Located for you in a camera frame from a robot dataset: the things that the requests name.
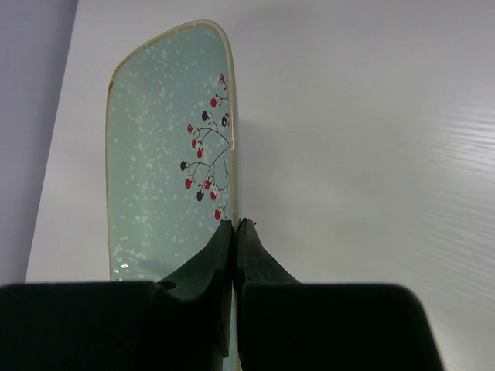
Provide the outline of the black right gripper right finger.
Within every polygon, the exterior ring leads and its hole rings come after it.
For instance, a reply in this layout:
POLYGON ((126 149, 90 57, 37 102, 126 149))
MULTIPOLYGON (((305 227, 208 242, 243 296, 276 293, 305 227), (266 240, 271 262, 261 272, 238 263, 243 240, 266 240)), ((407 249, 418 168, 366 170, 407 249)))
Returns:
POLYGON ((441 370, 422 303, 397 284, 303 284, 251 220, 237 241, 237 339, 244 370, 441 370))

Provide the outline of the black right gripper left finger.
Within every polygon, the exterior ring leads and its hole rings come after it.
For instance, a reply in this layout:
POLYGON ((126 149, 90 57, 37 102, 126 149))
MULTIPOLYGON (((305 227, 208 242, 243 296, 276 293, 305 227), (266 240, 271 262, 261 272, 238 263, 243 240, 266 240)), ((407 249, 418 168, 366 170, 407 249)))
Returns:
POLYGON ((234 232, 157 282, 1 289, 3 370, 219 370, 229 354, 234 232))

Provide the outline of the light green speckled plate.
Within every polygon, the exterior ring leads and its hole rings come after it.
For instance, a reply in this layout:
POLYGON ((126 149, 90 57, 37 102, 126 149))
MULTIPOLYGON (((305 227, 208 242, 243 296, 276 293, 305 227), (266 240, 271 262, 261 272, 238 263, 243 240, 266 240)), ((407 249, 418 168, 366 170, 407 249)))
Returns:
MULTIPOLYGON (((111 282, 167 277, 224 220, 239 220, 237 100, 225 31, 196 20, 126 56, 108 87, 105 175, 111 282)), ((229 354, 236 367, 231 280, 229 354)))

